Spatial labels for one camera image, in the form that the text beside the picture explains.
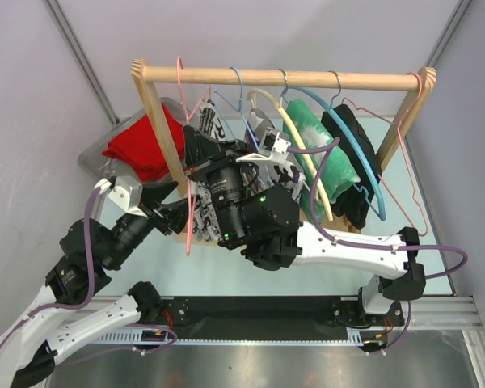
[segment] wooden post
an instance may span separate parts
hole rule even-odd
[[[172,179],[178,182],[178,192],[181,196],[184,196],[187,192],[187,179],[185,178],[178,151],[176,150],[169,125],[167,124],[167,119],[163,113],[156,87],[154,87],[153,82],[147,82],[144,79],[145,67],[147,67],[147,64],[143,59],[133,61],[131,75],[137,86],[138,94],[144,103],[145,113],[153,127],[154,135],[160,145],[163,158],[169,168]]]
[[[432,67],[423,67],[419,70],[419,76],[422,79],[422,93],[417,103],[413,106],[411,111],[404,117],[404,120],[400,127],[400,132],[402,138],[406,136],[407,131],[413,125],[415,118],[419,115],[420,110],[426,103],[431,94],[433,87],[437,81],[437,72]],[[413,101],[418,95],[417,91],[408,91],[406,97],[404,98],[401,107],[397,111],[394,118],[394,123],[396,123],[399,118],[404,114],[404,112],[413,104]],[[381,169],[384,171],[393,158],[395,151],[397,151],[399,144],[399,137],[397,135],[397,124],[393,124],[388,129],[385,138],[382,140],[381,146],[377,151],[377,157],[381,161]]]

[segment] blue hanger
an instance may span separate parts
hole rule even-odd
[[[357,185],[354,183],[354,188],[358,192],[365,192],[365,200],[366,203],[370,206],[370,208],[379,216],[379,219],[381,221],[386,220],[386,209],[385,209],[385,200],[384,197],[382,196],[381,189],[379,188],[379,185],[377,184],[377,180],[375,179],[375,174],[373,173],[372,167],[370,166],[369,161],[367,160],[365,154],[363,153],[363,150],[359,146],[359,143],[357,142],[356,138],[354,137],[353,133],[350,131],[348,126],[345,124],[343,120],[341,120],[341,117],[338,115],[338,113],[335,112],[334,109],[332,109],[332,102],[334,101],[334,98],[340,94],[341,92],[341,83],[339,84],[339,92],[337,95],[335,95],[332,100],[331,100],[331,106],[327,105],[324,99],[322,99],[319,95],[314,93],[313,91],[306,89],[305,87],[290,87],[290,89],[294,89],[297,91],[301,91],[302,93],[307,94],[309,97],[314,99],[317,103],[321,105],[323,109],[327,111],[327,113],[332,117],[332,119],[337,123],[341,131],[344,133],[345,137],[348,139],[350,142],[350,145],[354,149],[354,151],[357,154],[357,157],[359,158],[361,164],[363,165],[365,169],[366,176],[368,177],[370,184],[372,185],[373,191],[375,192],[375,195],[377,197],[377,203],[379,205],[379,211],[377,211],[372,204],[369,201],[369,193],[368,190],[361,186],[360,188],[357,187]]]
[[[259,149],[259,143],[257,142],[257,139],[255,139],[255,134],[251,130],[250,125],[248,124],[248,121],[246,120],[246,117],[244,117],[244,114],[243,114],[243,88],[244,88],[243,78],[241,77],[239,70],[237,70],[235,67],[230,67],[230,68],[237,74],[237,78],[239,78],[239,84],[241,85],[241,91],[239,93],[238,106],[235,107],[217,88],[212,86],[212,90],[216,95],[219,95],[219,97],[221,97],[223,100],[225,100],[225,102],[228,105],[230,105],[230,107],[232,109],[234,109],[239,115],[241,115],[242,121],[244,122],[244,125],[246,126],[246,130],[250,134],[250,138],[253,142],[253,145],[258,150]]]
[[[240,93],[239,93],[238,106],[235,107],[217,88],[215,88],[215,87],[212,86],[212,90],[213,90],[213,92],[216,95],[219,95],[219,97],[221,97],[223,100],[225,100],[225,102],[228,105],[230,105],[230,107],[232,109],[234,109],[239,115],[241,115],[241,119],[244,122],[244,125],[246,126],[246,131],[248,131],[248,133],[250,134],[250,138],[251,138],[251,140],[253,142],[253,145],[255,146],[255,149],[258,151],[259,150],[259,143],[257,142],[257,139],[255,138],[255,134],[253,133],[253,131],[250,128],[250,125],[248,124],[248,120],[246,119],[246,117],[243,114],[243,91],[244,91],[243,78],[241,77],[241,74],[239,73],[239,70],[237,70],[237,68],[235,68],[233,66],[231,66],[230,68],[237,74],[237,78],[239,78],[239,84],[241,86]],[[221,118],[225,121],[226,125],[228,126],[228,129],[229,129],[230,133],[235,138],[235,135],[232,132],[232,129],[230,128],[230,125],[228,124],[228,122],[226,121],[225,117],[221,113],[221,109],[218,109],[218,112],[219,112],[219,115],[221,116]],[[274,182],[273,182],[271,176],[269,175],[269,169],[268,169],[268,167],[267,166],[264,166],[264,168],[266,169],[266,174],[268,175],[269,182],[271,183],[271,185],[273,185]],[[267,185],[264,184],[264,182],[262,181],[261,178],[259,178],[259,181],[260,181],[260,184],[263,185],[263,187],[267,187]]]

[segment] wooden clothes rack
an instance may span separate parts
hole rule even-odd
[[[280,70],[240,70],[239,73],[245,86],[286,86],[284,75]],[[418,74],[422,79],[422,93],[402,122],[400,128],[402,137],[406,136],[407,131],[426,103],[437,80],[437,72],[431,67],[421,68]],[[131,65],[131,75],[137,86],[138,94],[144,103],[145,112],[153,126],[154,134],[171,176],[179,184],[179,194],[184,196],[187,191],[187,179],[185,178],[181,161],[179,160],[179,155],[172,140],[160,98],[154,85],[155,82],[176,83],[176,68],[149,66],[145,60],[137,59]],[[342,90],[406,91],[406,97],[395,115],[394,122],[413,104],[419,91],[419,83],[412,75],[340,72],[338,72],[338,75]],[[185,68],[180,70],[180,80],[182,83],[239,85],[239,79],[232,69]],[[335,74],[327,71],[287,71],[287,80],[289,86],[340,88]],[[388,129],[377,151],[383,171],[388,166],[398,147],[399,138],[396,125],[393,124]],[[334,230],[356,231],[344,217],[335,217],[332,223],[326,222],[324,226]]]

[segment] green towel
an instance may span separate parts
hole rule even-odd
[[[318,148],[326,146],[331,144],[334,140],[320,122],[318,117],[314,115],[309,107],[307,107],[307,104],[301,99],[291,101],[286,109],[286,112],[297,127],[306,148]],[[298,147],[298,144],[294,140],[293,134],[285,123],[283,128],[284,132],[290,136],[290,141],[293,147]],[[325,153],[317,153],[313,155],[313,164],[317,170],[320,168],[320,163],[322,162],[324,154]],[[312,187],[314,177],[310,173],[306,161],[300,154],[296,154],[295,157],[297,158],[298,163],[300,163],[304,169],[307,184],[309,187]],[[360,177],[356,173],[356,170],[354,170],[348,156],[341,150],[339,145],[332,150],[331,156],[327,161],[327,165],[323,169],[321,180],[327,192],[329,201],[332,204],[336,202],[338,196],[342,192],[347,191],[347,189],[350,188],[353,183],[360,181]],[[306,189],[303,190],[300,207],[306,214],[307,218],[312,221],[309,211],[309,192]],[[314,211],[316,213],[316,217],[321,222],[324,218],[323,206],[315,203]]]

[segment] pink hanger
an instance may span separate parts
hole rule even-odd
[[[420,212],[422,213],[422,218],[424,219],[424,224],[426,226],[426,230],[424,231],[424,233],[419,233],[419,236],[420,237],[423,237],[423,236],[427,235],[429,233],[429,231],[430,231],[428,215],[426,213],[425,208],[423,207],[423,205],[420,203],[420,201],[416,197],[417,194],[419,193],[419,190],[417,188],[417,183],[415,181],[415,174],[413,173],[413,170],[411,168],[411,164],[410,164],[409,158],[407,156],[406,146],[404,145],[403,136],[401,135],[401,130],[400,130],[400,127],[401,127],[401,125],[403,123],[404,118],[406,117],[406,114],[413,108],[413,106],[419,100],[420,95],[422,94],[422,78],[420,78],[420,76],[417,73],[408,73],[408,74],[414,75],[417,78],[417,81],[419,82],[419,92],[417,94],[416,99],[413,101],[413,103],[411,103],[410,107],[408,109],[406,109],[406,111],[404,111],[404,113],[399,117],[399,119],[397,121],[387,120],[383,116],[378,115],[377,113],[372,112],[372,111],[370,111],[367,108],[358,107],[351,99],[348,99],[347,97],[344,97],[341,100],[341,103],[344,103],[345,101],[348,101],[357,111],[365,111],[365,112],[369,113],[370,115],[372,115],[374,117],[377,117],[378,119],[381,119],[381,120],[385,121],[388,124],[391,124],[391,125],[395,125],[396,124],[397,125],[397,136],[399,138],[399,144],[400,144],[401,150],[403,152],[403,157],[404,157],[404,162],[406,163],[407,172],[410,175],[411,186],[413,187],[413,195],[412,195],[411,198],[413,199],[413,201],[419,207]],[[397,197],[390,190],[390,188],[388,187],[388,185],[386,184],[386,182],[384,181],[384,179],[380,175],[379,175],[379,179],[381,180],[382,184],[384,185],[385,189],[388,191],[388,193],[390,194],[390,196],[395,201],[395,204],[397,204],[397,206],[401,209],[401,211],[403,212],[403,214],[406,217],[406,219],[410,222],[411,226],[415,228],[415,224],[412,221],[412,219],[407,215],[406,209],[400,204],[400,202],[397,199]]]
[[[201,103],[206,101],[206,99],[210,96],[211,91],[210,91],[210,86],[207,88],[205,91],[205,94],[203,97],[197,102],[196,106],[194,109],[192,109],[190,115],[187,112],[187,104],[185,103],[185,94],[183,92],[183,87],[181,85],[181,76],[180,76],[180,70],[183,69],[183,61],[181,60],[181,57],[178,56],[178,59],[176,60],[176,80],[178,83],[178,90],[179,90],[179,99],[181,99],[181,108],[183,109],[183,113],[185,115],[185,120],[187,121],[187,124],[190,124],[191,118],[194,116],[194,113],[196,113],[197,108],[200,107]]]
[[[178,56],[176,60],[176,81],[178,83],[178,90],[179,90],[179,99],[181,99],[181,108],[183,109],[183,113],[185,115],[185,120],[187,124],[190,124],[191,118],[196,113],[196,110],[200,107],[201,103],[203,103],[211,94],[210,87],[207,88],[203,97],[197,102],[194,109],[192,109],[190,115],[187,112],[187,104],[185,103],[185,94],[183,92],[183,87],[181,85],[181,77],[180,77],[180,70],[183,69],[183,61],[181,57]],[[192,199],[192,185],[191,180],[188,179],[188,221],[187,221],[187,242],[185,245],[185,253],[187,256],[191,254],[191,245],[192,245],[192,224],[194,223],[194,209],[196,208],[196,200],[197,195],[194,195],[194,199]]]

